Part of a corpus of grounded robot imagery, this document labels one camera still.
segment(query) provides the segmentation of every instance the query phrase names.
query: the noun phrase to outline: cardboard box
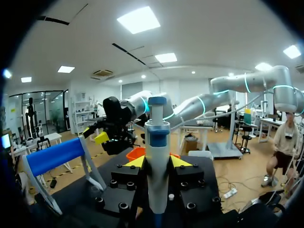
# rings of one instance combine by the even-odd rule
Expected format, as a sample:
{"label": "cardboard box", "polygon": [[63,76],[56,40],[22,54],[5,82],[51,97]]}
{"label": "cardboard box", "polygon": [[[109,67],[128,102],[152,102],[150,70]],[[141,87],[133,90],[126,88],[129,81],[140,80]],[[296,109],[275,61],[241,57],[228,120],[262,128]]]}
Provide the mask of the cardboard box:
{"label": "cardboard box", "polygon": [[198,147],[198,141],[190,141],[186,143],[186,153],[188,153],[189,151],[196,151],[197,147]]}

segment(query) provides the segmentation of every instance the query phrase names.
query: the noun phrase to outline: white shirt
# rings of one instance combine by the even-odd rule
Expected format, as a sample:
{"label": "white shirt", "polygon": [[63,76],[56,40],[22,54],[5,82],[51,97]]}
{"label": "white shirt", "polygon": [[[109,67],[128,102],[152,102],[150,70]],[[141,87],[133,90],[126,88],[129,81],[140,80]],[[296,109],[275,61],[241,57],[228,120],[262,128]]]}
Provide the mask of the white shirt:
{"label": "white shirt", "polygon": [[[285,138],[285,132],[294,135],[292,139]],[[293,148],[296,146],[298,139],[298,129],[294,126],[292,128],[288,127],[286,122],[282,124],[276,131],[274,137],[274,144],[278,148],[278,151],[286,154],[286,155],[293,155]]]}

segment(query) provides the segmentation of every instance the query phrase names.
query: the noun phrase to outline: power strip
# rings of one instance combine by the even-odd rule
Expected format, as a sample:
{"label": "power strip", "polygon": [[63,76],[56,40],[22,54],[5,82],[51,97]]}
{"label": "power strip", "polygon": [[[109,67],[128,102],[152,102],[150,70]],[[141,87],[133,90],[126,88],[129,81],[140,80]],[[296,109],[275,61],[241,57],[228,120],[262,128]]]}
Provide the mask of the power strip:
{"label": "power strip", "polygon": [[237,192],[238,192],[237,189],[232,188],[229,192],[227,192],[227,193],[224,194],[224,198],[228,199],[231,196],[235,195]]}

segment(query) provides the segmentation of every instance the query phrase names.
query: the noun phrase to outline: ceiling light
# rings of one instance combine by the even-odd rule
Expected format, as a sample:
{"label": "ceiling light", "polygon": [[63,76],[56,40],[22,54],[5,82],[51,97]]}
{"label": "ceiling light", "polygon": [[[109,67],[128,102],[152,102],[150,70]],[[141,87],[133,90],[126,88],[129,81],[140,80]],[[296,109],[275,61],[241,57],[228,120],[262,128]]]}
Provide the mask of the ceiling light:
{"label": "ceiling light", "polygon": [[5,76],[7,79],[11,78],[11,72],[8,69],[4,69],[3,76]]}
{"label": "ceiling light", "polygon": [[74,70],[75,69],[75,67],[72,67],[72,66],[61,66],[60,68],[59,68],[59,70],[58,70],[58,72],[59,73],[71,73],[72,72],[72,70]]}
{"label": "ceiling light", "polygon": [[161,26],[149,6],[127,13],[117,20],[132,34]]}
{"label": "ceiling light", "polygon": [[170,62],[176,62],[177,58],[174,53],[168,53],[168,54],[162,54],[162,55],[156,55],[155,58],[160,63],[170,63]]}
{"label": "ceiling light", "polygon": [[255,68],[259,71],[265,71],[265,70],[270,70],[272,68],[272,66],[269,65],[268,63],[260,63],[260,64],[256,65]]}
{"label": "ceiling light", "polygon": [[286,48],[283,52],[290,58],[297,58],[301,55],[301,52],[295,45]]}
{"label": "ceiling light", "polygon": [[21,78],[21,82],[26,83],[26,82],[31,82],[32,81],[32,77],[22,77]]}

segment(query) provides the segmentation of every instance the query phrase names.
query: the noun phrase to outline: white robotic arm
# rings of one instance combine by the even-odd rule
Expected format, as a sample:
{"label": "white robotic arm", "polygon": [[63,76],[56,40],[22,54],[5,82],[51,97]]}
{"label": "white robotic arm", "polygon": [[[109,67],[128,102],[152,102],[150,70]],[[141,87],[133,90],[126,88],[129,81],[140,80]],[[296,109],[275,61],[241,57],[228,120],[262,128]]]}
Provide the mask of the white robotic arm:
{"label": "white robotic arm", "polygon": [[[229,90],[243,93],[274,91],[275,108],[283,112],[304,113],[304,94],[292,85],[289,70],[285,66],[275,66],[269,71],[261,71],[238,76],[224,76],[211,80],[213,94],[200,94],[185,100],[173,109],[171,100],[166,93],[158,94],[167,98],[163,107],[163,120],[174,129],[184,121],[194,119],[207,111],[231,103]],[[150,91],[139,92],[121,101],[132,111],[132,120],[149,112],[148,99]]]}

